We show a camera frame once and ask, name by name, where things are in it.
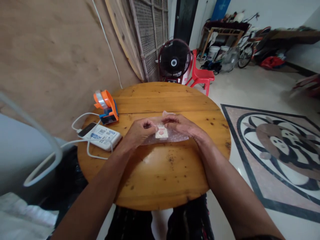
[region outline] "small white box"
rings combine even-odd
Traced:
[[[168,139],[168,130],[165,128],[164,125],[158,125],[158,131],[156,132],[155,137],[160,140],[167,140]]]

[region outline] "orange tape dispenser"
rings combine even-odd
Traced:
[[[119,121],[117,104],[107,90],[97,90],[93,97],[96,101],[94,106],[104,111],[104,114],[99,115],[103,124]]]

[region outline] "white pipe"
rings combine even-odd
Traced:
[[[25,111],[23,111],[18,105],[16,105],[12,100],[10,100],[6,95],[4,95],[3,92],[0,92],[0,100],[5,102],[7,105],[9,105],[17,114],[19,114],[21,117],[23,117],[25,120],[27,120],[34,128],[36,128],[50,143],[52,146],[52,149],[55,153],[55,160],[54,162],[48,167],[46,170],[44,170],[42,173],[40,173],[36,178],[33,179],[33,177],[38,173],[40,168],[45,164],[45,161],[43,161],[33,172],[29,175],[29,177],[25,180],[23,185],[25,187],[29,187],[35,183],[37,183],[39,180],[44,178],[48,173],[50,173],[55,167],[61,162],[62,159],[62,149],[60,148],[59,144],[57,143],[57,140],[52,137],[38,122],[36,122],[29,114],[27,114]]]

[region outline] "hand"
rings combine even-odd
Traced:
[[[132,123],[123,141],[130,146],[137,148],[150,135],[156,133],[158,127],[148,118],[136,120]]]
[[[209,137],[197,124],[181,114],[167,115],[162,119],[162,122],[165,123],[166,128],[173,129],[181,134],[192,137],[195,140]]]

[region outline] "wooden table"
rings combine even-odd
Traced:
[[[229,159],[231,140],[228,123],[220,108],[198,90],[176,83],[150,82],[120,90],[113,94],[113,98],[118,105],[119,122],[107,127],[123,136],[136,119],[161,116],[163,110],[180,113],[204,129]],[[82,128],[98,120],[98,116],[90,115]],[[78,159],[84,176],[90,182],[105,160],[89,157],[86,146],[86,142],[79,143]],[[92,144],[90,152],[110,156],[109,152]],[[198,147],[193,139],[153,144],[138,147],[129,160],[115,203],[136,210],[167,209],[185,204],[208,190]]]

